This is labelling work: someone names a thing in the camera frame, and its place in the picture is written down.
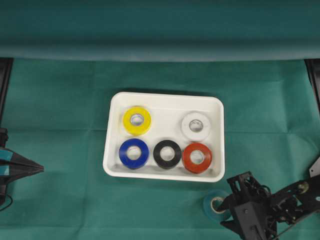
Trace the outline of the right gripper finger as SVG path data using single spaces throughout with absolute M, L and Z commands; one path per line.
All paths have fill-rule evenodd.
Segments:
M 228 195 L 223 202 L 218 206 L 217 211 L 223 212 L 234 208 L 237 205 L 237 199 L 234 194 Z
M 236 233 L 240 239 L 244 239 L 244 231 L 243 231 L 243 225 L 239 220 L 224 220 L 220 222 L 220 225 L 224 228 Z

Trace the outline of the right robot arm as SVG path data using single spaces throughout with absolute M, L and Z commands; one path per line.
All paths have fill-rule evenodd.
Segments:
M 227 179 L 232 190 L 215 190 L 203 200 L 208 218 L 239 235 L 243 240 L 277 240 L 277 224 L 292 228 L 320 211 L 320 161 L 309 168 L 309 178 L 272 193 L 250 171 Z

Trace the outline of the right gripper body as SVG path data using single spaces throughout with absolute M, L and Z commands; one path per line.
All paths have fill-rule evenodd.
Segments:
M 233 220 L 243 227 L 244 240 L 270 240 L 278 233 L 277 223 L 269 209 L 270 189 L 260 184 L 251 172 L 227 179 L 236 205 L 229 209 Z

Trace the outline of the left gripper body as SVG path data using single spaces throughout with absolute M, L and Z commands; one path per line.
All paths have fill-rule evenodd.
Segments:
M 4 160 L 7 160 L 7 154 L 4 153 L 6 142 L 8 140 L 8 130 L 0 128 L 0 204 L 3 205 L 6 200 L 7 186 L 4 184 L 2 177 L 8 171 L 8 166 L 4 165 Z

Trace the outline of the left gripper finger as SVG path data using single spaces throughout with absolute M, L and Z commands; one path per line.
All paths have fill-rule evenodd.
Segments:
M 44 167 L 30 167 L 22 165 L 1 165 L 0 184 L 7 185 L 15 180 L 44 172 Z
M 42 168 L 43 166 L 8 149 L 4 148 L 4 153 L 6 154 L 7 159 L 4 160 L 5 166 L 24 166 L 31 168 Z

